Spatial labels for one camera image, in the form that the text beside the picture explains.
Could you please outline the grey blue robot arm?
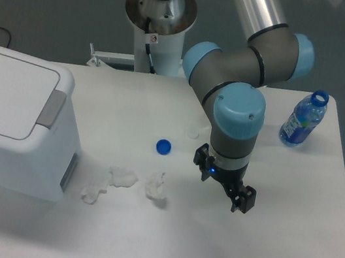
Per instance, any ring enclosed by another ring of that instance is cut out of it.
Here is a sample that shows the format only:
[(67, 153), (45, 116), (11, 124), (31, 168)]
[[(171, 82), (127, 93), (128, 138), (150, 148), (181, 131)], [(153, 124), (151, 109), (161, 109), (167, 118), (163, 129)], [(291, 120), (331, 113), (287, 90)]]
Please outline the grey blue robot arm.
[(265, 119), (260, 87), (306, 75), (314, 63), (310, 40), (290, 31), (279, 0), (234, 0), (246, 46), (224, 53), (211, 42), (183, 51), (197, 18), (195, 0), (126, 0), (134, 28), (134, 70), (184, 72), (211, 124), (210, 141), (195, 152), (202, 179), (213, 178), (232, 209), (249, 211), (256, 191), (243, 184)]

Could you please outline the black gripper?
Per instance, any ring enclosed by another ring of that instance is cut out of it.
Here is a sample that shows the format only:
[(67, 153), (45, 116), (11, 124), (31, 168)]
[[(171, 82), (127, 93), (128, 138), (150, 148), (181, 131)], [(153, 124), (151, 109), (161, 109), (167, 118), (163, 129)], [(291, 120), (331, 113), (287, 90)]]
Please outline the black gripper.
[(201, 180), (212, 177), (219, 182), (231, 199), (231, 212), (239, 210), (243, 214), (254, 207), (257, 193), (254, 188), (242, 183), (249, 161), (246, 157), (230, 159), (216, 155), (209, 150), (207, 143), (196, 149), (193, 157), (193, 163), (201, 171)]

